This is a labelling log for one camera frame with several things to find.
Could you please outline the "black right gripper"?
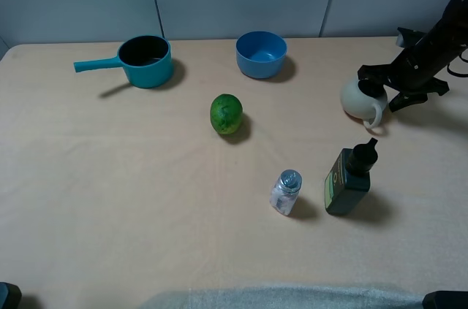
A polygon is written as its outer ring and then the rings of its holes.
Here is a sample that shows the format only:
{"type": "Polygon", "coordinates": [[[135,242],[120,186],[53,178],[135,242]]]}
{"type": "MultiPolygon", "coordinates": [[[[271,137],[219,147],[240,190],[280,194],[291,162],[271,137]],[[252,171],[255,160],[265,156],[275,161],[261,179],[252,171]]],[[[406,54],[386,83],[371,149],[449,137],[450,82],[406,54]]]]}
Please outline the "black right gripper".
{"type": "Polygon", "coordinates": [[[426,102],[426,94],[447,93],[448,84],[435,76],[461,55],[460,24],[438,23],[428,33],[399,27],[398,33],[402,51],[391,63],[358,70],[358,88],[366,96],[384,96],[385,86],[400,92],[389,102],[391,112],[426,102]]]}

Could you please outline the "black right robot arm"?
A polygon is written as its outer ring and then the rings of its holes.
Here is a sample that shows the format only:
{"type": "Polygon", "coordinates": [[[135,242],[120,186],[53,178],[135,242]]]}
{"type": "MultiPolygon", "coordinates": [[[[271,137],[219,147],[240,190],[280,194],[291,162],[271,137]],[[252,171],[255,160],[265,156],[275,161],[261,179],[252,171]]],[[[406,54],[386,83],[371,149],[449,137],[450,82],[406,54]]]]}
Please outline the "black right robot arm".
{"type": "Polygon", "coordinates": [[[389,102],[390,111],[395,112],[426,102],[429,94],[445,95],[448,83],[436,78],[443,69],[452,76],[467,77],[450,70],[450,63],[467,49],[467,0],[450,0],[427,33],[408,28],[398,31],[402,51],[391,63],[363,65],[358,70],[358,88],[363,94],[377,98],[386,86],[398,91],[389,102]]]}

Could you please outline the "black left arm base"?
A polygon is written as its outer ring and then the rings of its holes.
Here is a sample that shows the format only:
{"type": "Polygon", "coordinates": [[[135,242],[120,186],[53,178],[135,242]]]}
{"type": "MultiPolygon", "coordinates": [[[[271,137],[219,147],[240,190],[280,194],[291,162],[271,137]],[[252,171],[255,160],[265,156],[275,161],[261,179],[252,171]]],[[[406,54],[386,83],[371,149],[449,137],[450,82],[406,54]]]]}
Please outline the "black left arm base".
{"type": "Polygon", "coordinates": [[[17,309],[21,298],[22,293],[18,286],[6,282],[0,283],[1,309],[17,309]]]}

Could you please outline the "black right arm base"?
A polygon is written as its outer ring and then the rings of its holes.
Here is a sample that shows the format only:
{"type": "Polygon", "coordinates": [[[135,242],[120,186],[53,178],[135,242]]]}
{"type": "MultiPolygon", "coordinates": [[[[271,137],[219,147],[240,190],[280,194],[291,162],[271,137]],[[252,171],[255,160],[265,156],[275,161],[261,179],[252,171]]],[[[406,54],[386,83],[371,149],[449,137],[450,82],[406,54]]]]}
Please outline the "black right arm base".
{"type": "Polygon", "coordinates": [[[423,309],[468,309],[467,291],[435,291],[422,301],[423,309]]]}

